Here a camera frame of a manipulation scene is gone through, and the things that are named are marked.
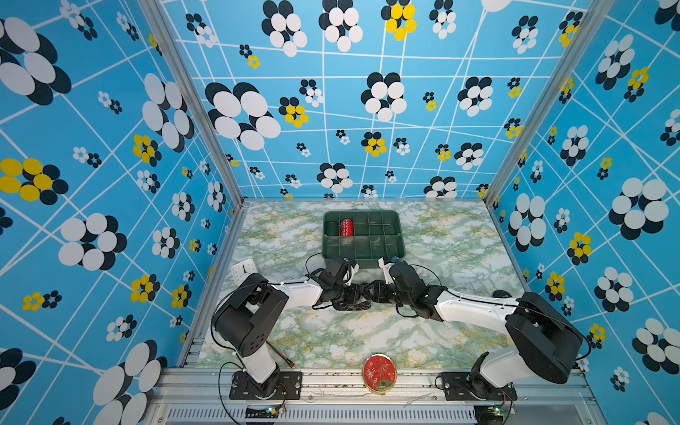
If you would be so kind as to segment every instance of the marble tabletop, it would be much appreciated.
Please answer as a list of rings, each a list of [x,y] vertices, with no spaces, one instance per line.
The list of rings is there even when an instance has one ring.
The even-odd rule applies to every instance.
[[[305,274],[305,261],[321,252],[323,215],[347,209],[391,209],[399,213],[406,254],[404,260],[432,269],[442,284],[462,292],[491,295],[503,289],[523,293],[503,243],[482,202],[321,201],[251,202],[232,264],[253,258],[268,279],[294,279]],[[309,270],[323,267],[317,255]],[[438,284],[427,270],[416,268],[426,284]],[[381,278],[379,269],[360,269],[354,282]],[[231,273],[222,293],[235,288]],[[407,307],[405,315],[413,314]],[[207,336],[196,367],[220,367],[234,360],[230,351]],[[269,341],[301,368],[358,368],[375,353],[389,356],[397,368],[464,369],[485,351],[508,345],[506,336],[460,322],[400,317],[393,305],[373,304],[370,310],[284,311]],[[288,367],[272,351],[282,366]]]

